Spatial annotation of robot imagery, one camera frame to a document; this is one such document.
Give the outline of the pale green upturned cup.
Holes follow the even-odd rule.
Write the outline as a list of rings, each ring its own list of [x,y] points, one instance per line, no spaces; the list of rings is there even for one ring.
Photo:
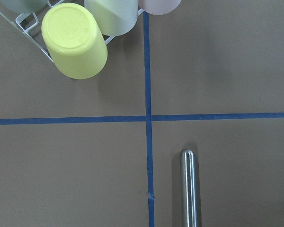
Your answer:
[[[95,18],[102,34],[120,36],[129,32],[138,18],[137,0],[86,0],[84,7]]]

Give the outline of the pink upturned cup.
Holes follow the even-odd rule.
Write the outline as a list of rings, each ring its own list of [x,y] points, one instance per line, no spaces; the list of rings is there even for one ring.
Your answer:
[[[181,0],[138,0],[138,6],[152,15],[164,15],[178,7]]]

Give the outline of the yellow upturned cup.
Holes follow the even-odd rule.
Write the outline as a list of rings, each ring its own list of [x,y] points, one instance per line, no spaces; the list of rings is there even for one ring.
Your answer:
[[[65,76],[88,79],[107,62],[107,45],[93,15],[75,3],[61,3],[44,16],[42,37],[48,52]]]

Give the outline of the grey green upturned cup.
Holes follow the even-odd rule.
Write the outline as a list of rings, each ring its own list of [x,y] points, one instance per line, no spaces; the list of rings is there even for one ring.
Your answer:
[[[16,13],[33,13],[42,9],[47,0],[1,0],[3,6]]]

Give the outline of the steel muddler black tip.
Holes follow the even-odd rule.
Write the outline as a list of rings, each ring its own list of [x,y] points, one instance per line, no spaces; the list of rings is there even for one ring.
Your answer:
[[[195,155],[190,149],[184,149],[180,153],[180,174],[182,223],[184,227],[197,227]]]

